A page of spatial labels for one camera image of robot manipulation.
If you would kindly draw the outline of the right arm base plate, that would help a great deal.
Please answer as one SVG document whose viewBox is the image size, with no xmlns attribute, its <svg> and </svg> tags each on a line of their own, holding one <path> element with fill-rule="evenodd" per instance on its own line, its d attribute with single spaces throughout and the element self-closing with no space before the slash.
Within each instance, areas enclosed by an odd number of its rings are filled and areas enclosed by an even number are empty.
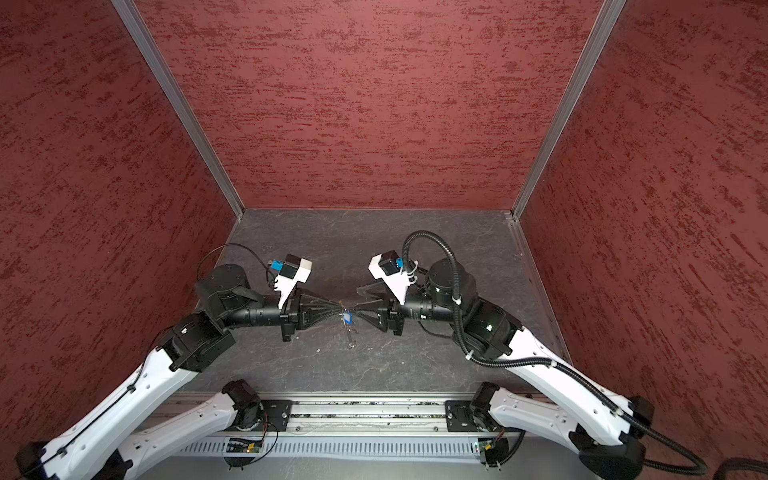
<svg viewBox="0 0 768 480">
<path fill-rule="evenodd" d="M 448 400 L 444 404 L 445 421 L 448 432 L 479 432 L 469 400 Z"/>
</svg>

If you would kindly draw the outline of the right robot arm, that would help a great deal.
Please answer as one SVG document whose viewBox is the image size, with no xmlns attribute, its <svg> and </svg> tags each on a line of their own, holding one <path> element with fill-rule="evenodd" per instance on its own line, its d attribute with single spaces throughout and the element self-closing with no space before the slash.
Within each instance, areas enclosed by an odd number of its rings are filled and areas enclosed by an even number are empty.
<svg viewBox="0 0 768 480">
<path fill-rule="evenodd" d="M 547 399 L 485 382 L 471 403 L 479 427 L 547 438 L 602 479 L 635 479 L 642 472 L 642 439 L 654 414 L 644 398 L 616 394 L 574 369 L 516 317 L 481 298 L 474 277 L 456 261 L 444 258 L 424 270 L 389 251 L 374 256 L 368 270 L 384 291 L 354 308 L 359 318 L 395 335 L 407 320 L 448 323 L 467 360 L 507 370 Z"/>
</svg>

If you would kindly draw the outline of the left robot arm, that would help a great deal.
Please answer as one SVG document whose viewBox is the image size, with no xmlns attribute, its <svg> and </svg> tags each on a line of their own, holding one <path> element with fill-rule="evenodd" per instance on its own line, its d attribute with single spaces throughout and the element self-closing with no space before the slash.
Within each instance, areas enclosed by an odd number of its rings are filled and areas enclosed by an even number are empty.
<svg viewBox="0 0 768 480">
<path fill-rule="evenodd" d="M 302 289 L 310 261 L 281 264 L 274 294 L 251 289 L 245 270 L 236 264 L 214 268 L 195 285 L 199 307 L 172 326 L 151 347 L 140 366 L 78 423 L 46 442 L 33 442 L 16 455 L 23 479 L 128 479 L 142 465 L 174 448 L 217 430 L 271 429 L 259 395 L 244 380 L 227 383 L 208 402 L 165 423 L 143 439 L 134 430 L 182 386 L 205 371 L 231 348 L 237 328 L 278 327 L 282 339 L 343 308 Z"/>
</svg>

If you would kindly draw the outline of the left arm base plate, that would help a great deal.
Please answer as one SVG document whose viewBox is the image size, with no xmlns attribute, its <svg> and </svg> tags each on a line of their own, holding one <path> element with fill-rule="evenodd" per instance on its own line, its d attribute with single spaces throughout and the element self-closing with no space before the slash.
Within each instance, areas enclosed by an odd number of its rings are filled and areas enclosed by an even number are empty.
<svg viewBox="0 0 768 480">
<path fill-rule="evenodd" d="M 261 428 L 271 425 L 278 432 L 285 432 L 291 419 L 294 402 L 288 399 L 263 399 L 258 419 Z"/>
</svg>

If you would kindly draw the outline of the small keys bunch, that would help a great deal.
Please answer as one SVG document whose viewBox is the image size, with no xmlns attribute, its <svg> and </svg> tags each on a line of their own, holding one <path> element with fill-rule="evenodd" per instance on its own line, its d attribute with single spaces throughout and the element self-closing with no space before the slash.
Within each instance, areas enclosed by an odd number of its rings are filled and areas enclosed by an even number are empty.
<svg viewBox="0 0 768 480">
<path fill-rule="evenodd" d="M 357 331 L 356 331 L 356 329 L 354 327 L 352 327 L 352 326 L 347 326 L 345 328 L 345 332 L 346 332 L 346 336 L 347 336 L 347 347 L 349 349 L 355 348 L 357 346 L 357 340 L 356 340 Z"/>
</svg>

